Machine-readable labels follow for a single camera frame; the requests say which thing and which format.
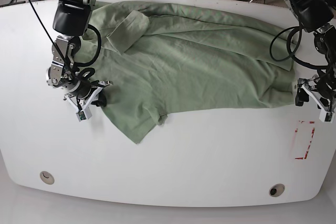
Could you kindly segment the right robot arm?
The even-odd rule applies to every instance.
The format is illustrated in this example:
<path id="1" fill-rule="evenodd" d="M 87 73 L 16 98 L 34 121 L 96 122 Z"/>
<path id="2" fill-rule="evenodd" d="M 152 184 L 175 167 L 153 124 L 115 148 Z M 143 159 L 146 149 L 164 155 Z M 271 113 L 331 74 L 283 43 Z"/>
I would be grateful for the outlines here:
<path id="1" fill-rule="evenodd" d="M 106 98 L 102 90 L 110 81 L 90 81 L 95 69 L 92 65 L 98 59 L 102 39 L 99 31 L 89 20 L 96 0 L 58 0 L 53 29 L 59 36 L 53 42 L 53 59 L 47 70 L 47 84 L 53 88 L 63 88 L 64 100 L 74 108 L 79 121 L 91 117 L 90 105 L 104 107 Z M 76 62 L 75 55 L 81 48 L 80 37 L 92 30 L 97 37 L 97 48 L 93 58 L 87 62 Z"/>

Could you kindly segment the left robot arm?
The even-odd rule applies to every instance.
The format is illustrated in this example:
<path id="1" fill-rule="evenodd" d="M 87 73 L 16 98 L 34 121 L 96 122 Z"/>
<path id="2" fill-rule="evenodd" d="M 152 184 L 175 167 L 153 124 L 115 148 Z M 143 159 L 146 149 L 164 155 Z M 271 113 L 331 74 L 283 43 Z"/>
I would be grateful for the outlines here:
<path id="1" fill-rule="evenodd" d="M 283 61 L 292 59 L 295 63 L 315 70 L 317 73 L 310 79 L 299 78 L 296 84 L 295 105 L 303 106 L 313 99 L 320 109 L 320 120 L 331 123 L 335 117 L 335 0 L 284 0 L 299 25 L 287 29 L 286 47 L 288 56 Z M 325 56 L 327 64 L 313 65 L 296 57 L 298 46 L 293 47 L 295 34 L 302 38 L 303 32 L 313 33 L 314 47 Z"/>

